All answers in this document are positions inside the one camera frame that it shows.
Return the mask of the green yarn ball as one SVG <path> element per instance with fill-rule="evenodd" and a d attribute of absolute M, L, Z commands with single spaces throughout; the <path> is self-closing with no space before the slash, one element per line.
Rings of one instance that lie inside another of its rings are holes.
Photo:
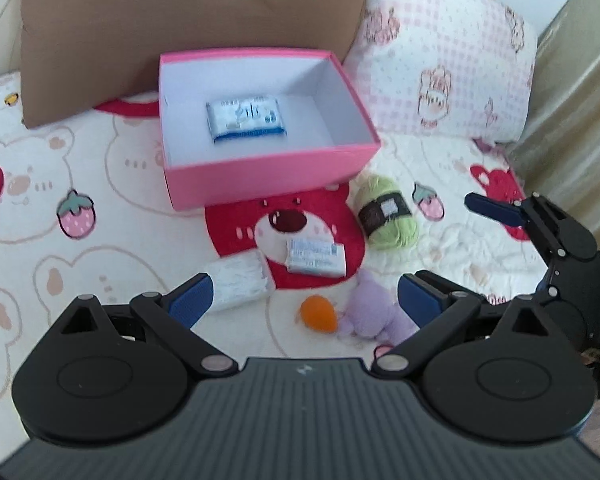
<path fill-rule="evenodd" d="M 399 185 L 380 174 L 370 174 L 359 185 L 354 210 L 368 245 L 376 250 L 411 248 L 418 240 L 418 224 Z"/>

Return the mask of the pink checkered pillow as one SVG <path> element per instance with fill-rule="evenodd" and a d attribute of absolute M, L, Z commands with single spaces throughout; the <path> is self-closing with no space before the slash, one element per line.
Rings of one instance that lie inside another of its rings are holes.
<path fill-rule="evenodd" d="M 343 66 L 377 129 L 515 142 L 538 35 L 496 0 L 366 0 Z"/>

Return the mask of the clear cotton pad pack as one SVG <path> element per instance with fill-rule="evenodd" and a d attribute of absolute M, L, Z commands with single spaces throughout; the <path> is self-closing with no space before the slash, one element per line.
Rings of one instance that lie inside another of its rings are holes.
<path fill-rule="evenodd" d="M 268 298 L 276 286 L 260 249 L 219 258 L 203 269 L 213 283 L 210 311 L 221 312 Z"/>

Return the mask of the blue white tissue pack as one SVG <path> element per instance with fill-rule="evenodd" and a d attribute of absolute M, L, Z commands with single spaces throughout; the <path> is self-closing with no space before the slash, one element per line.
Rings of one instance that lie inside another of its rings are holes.
<path fill-rule="evenodd" d="M 207 104 L 207 117 L 214 143 L 287 134 L 278 101 L 272 96 L 213 101 Z"/>

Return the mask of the white soap bar pack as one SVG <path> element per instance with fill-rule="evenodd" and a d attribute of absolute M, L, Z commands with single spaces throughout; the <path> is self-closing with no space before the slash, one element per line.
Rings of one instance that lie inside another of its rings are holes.
<path fill-rule="evenodd" d="M 322 278 L 343 278 L 347 261 L 342 244 L 294 237 L 287 243 L 286 268 L 290 273 Z"/>

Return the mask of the bear print bed blanket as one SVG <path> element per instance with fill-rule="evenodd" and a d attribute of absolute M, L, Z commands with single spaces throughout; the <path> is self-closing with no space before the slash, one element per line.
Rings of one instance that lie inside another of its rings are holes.
<path fill-rule="evenodd" d="M 155 120 L 88 112 L 30 130 L 19 91 L 18 74 L 0 77 L 0 460 L 26 439 L 12 377 L 75 296 L 124 304 L 219 268 L 208 214 L 171 207 Z M 411 246 L 373 249 L 357 232 L 355 195 L 373 176 L 393 180 L 405 196 L 417 226 Z M 471 214 L 471 192 L 520 194 L 505 160 L 474 142 L 386 133 L 350 184 L 304 193 L 297 205 L 300 220 L 325 237 L 354 232 L 345 246 L 358 256 L 347 266 L 385 288 L 427 269 L 493 302 L 533 289 L 545 269 L 533 245 Z"/>

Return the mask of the purple plush toy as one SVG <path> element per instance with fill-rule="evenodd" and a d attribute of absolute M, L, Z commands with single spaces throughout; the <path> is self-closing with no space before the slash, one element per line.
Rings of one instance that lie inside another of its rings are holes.
<path fill-rule="evenodd" d="M 356 284 L 338 318 L 338 336 L 353 338 L 359 346 L 369 344 L 370 359 L 376 359 L 418 331 L 392 292 L 373 273 L 359 269 Z"/>

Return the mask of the pink cardboard box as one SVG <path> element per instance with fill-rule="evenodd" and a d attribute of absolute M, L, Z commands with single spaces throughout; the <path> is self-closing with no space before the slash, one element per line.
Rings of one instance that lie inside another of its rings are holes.
<path fill-rule="evenodd" d="M 380 148 L 340 61 L 324 50 L 164 53 L 159 113 L 176 210 L 347 182 Z"/>

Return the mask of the brown cloud pillow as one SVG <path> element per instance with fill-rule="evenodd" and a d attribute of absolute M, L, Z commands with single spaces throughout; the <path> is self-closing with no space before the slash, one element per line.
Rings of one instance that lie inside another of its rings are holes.
<path fill-rule="evenodd" d="M 365 0 L 22 0 L 23 122 L 36 128 L 155 90 L 161 55 L 349 52 Z"/>

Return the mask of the beige curtain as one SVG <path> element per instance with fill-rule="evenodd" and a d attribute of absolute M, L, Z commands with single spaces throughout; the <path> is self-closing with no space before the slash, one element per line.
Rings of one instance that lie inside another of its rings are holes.
<path fill-rule="evenodd" d="M 600 0 L 568 0 L 545 30 L 509 158 L 524 191 L 573 214 L 600 245 Z"/>

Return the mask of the orange makeup sponge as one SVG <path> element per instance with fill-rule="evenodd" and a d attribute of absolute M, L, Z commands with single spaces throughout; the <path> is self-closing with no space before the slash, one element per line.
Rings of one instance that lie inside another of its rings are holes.
<path fill-rule="evenodd" d="M 304 300 L 299 307 L 300 321 L 314 332 L 331 334 L 338 329 L 338 315 L 335 307 L 324 296 L 313 295 Z"/>

